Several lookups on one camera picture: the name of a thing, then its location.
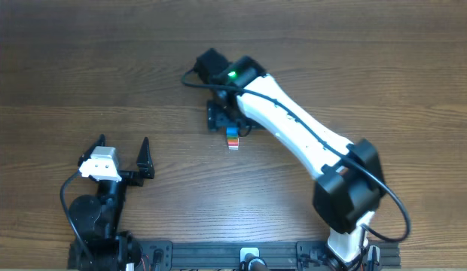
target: robotic arm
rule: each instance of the robotic arm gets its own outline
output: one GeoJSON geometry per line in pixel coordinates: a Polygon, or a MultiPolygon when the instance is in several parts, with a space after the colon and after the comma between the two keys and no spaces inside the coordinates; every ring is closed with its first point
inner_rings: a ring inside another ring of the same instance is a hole
{"type": "MultiPolygon", "coordinates": [[[[302,162],[317,180],[313,205],[331,228],[327,244],[330,264],[336,269],[349,269],[359,262],[368,245],[366,229],[371,231],[369,222],[386,193],[376,148],[365,139],[353,144],[327,129],[248,56],[229,63],[210,49],[197,58],[186,75],[182,78],[184,84],[209,88],[213,93],[213,101],[207,104],[211,130],[220,126],[248,131],[264,127],[302,162]],[[204,84],[186,82],[191,72],[196,72],[204,84]],[[359,167],[368,174],[360,172],[359,167]]],[[[407,213],[403,215],[408,222],[407,213]]],[[[403,238],[408,234],[409,226],[403,238]]]]}

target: wooden table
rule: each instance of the wooden table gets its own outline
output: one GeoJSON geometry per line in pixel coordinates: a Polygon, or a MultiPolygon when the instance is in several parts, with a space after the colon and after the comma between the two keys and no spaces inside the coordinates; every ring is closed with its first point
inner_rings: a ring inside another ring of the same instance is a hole
{"type": "MultiPolygon", "coordinates": [[[[98,137],[134,169],[121,227],[174,242],[326,239],[313,181],[268,132],[229,151],[209,92],[179,83],[210,47],[250,55],[308,112],[379,149],[413,232],[404,267],[467,267],[467,4],[457,1],[0,1],[0,267],[63,268],[61,184],[98,137]]],[[[94,193],[75,181],[68,201],[94,193]]],[[[388,199],[382,233],[404,222],[388,199]]]]}

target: wood grain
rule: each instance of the wood grain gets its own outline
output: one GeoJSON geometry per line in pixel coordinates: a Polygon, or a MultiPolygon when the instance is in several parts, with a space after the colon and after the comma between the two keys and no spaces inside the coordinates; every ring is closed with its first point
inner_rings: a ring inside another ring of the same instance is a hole
{"type": "MultiPolygon", "coordinates": [[[[121,227],[174,242],[325,239],[313,181],[267,132],[229,151],[208,91],[179,78],[210,47],[253,56],[318,120],[379,149],[413,233],[404,267],[467,267],[467,2],[0,1],[0,267],[64,268],[58,197],[100,133],[134,168],[121,227]]],[[[78,180],[68,200],[93,193],[78,180]]],[[[403,222],[388,199],[374,220],[403,222]]]]}

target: white plastic part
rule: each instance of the white plastic part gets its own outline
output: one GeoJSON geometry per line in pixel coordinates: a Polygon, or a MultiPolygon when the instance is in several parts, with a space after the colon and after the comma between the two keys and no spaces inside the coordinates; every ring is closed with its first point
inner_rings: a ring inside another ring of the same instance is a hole
{"type": "Polygon", "coordinates": [[[91,153],[91,158],[80,166],[81,176],[87,178],[90,175],[96,180],[121,181],[118,174],[118,159],[116,149],[113,147],[96,147],[91,153]]]}
{"type": "Polygon", "coordinates": [[[359,244],[362,241],[362,246],[365,248],[368,246],[368,237],[367,233],[364,233],[361,225],[366,224],[369,225],[371,222],[372,217],[374,216],[374,212],[370,211],[367,212],[362,218],[360,218],[356,223],[356,229],[351,233],[338,233],[337,231],[331,229],[331,235],[329,235],[329,239],[327,240],[327,245],[334,252],[344,263],[349,263],[361,253],[361,249],[359,244]]]}
{"type": "MultiPolygon", "coordinates": [[[[349,139],[332,132],[315,120],[284,93],[272,76],[257,77],[245,88],[277,99],[334,149],[342,154],[349,152],[346,148],[352,143],[349,139]]],[[[300,123],[272,102],[252,94],[243,94],[237,97],[237,103],[246,117],[257,121],[275,135],[300,160],[313,178],[322,175],[321,168],[324,165],[333,166],[339,161],[337,155],[324,149],[300,123]]]]}

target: brown tabletop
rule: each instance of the brown tabletop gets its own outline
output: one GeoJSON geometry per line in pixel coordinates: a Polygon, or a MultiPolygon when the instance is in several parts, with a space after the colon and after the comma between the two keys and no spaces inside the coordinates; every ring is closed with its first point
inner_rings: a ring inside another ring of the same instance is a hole
{"type": "MultiPolygon", "coordinates": [[[[153,181],[121,228],[174,242],[324,240],[307,171],[271,134],[229,151],[208,90],[179,83],[214,47],[250,55],[327,127],[380,152],[413,232],[404,267],[467,266],[467,3],[0,1],[0,267],[64,268],[74,239],[61,184],[97,139],[153,181]]],[[[71,202],[96,185],[78,179],[71,202]]],[[[401,234],[394,203],[373,227],[401,234]]]]}

